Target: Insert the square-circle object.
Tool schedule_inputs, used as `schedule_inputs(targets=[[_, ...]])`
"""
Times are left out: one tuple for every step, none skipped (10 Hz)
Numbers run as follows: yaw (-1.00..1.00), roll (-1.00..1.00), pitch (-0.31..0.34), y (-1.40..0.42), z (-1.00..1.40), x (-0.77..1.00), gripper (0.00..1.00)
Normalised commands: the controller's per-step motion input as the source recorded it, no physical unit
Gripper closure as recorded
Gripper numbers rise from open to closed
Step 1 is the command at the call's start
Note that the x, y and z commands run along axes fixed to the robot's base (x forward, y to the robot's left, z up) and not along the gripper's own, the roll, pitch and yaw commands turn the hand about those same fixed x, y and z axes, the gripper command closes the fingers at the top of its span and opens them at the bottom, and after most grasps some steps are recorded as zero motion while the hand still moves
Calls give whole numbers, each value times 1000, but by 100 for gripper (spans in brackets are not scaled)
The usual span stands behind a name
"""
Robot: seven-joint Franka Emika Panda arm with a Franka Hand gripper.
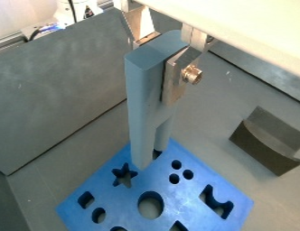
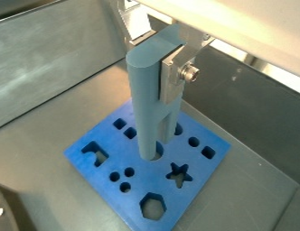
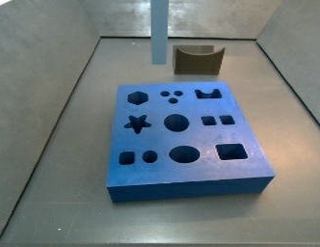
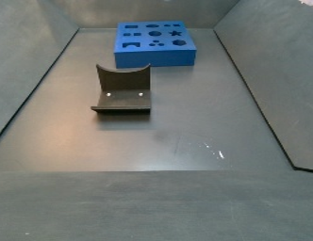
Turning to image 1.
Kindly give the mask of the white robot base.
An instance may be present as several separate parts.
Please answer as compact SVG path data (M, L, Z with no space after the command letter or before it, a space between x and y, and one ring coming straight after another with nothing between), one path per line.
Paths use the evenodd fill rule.
M96 0L56 0L54 17L64 24L71 25L100 14L103 9Z

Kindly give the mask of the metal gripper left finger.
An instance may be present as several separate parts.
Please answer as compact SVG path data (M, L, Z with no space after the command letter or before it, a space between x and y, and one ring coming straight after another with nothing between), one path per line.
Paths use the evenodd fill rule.
M161 33L155 30L150 9L134 0L119 0L124 28L128 34L128 42L135 50L148 43Z

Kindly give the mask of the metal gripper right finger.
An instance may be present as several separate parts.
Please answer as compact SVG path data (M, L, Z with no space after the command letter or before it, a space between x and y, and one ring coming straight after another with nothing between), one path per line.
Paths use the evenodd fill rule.
M181 40L187 43L166 61L162 102L171 106L182 97L186 84L197 85L203 77L203 71L198 69L198 59L215 44L217 39L193 28L189 24L183 24L181 28Z

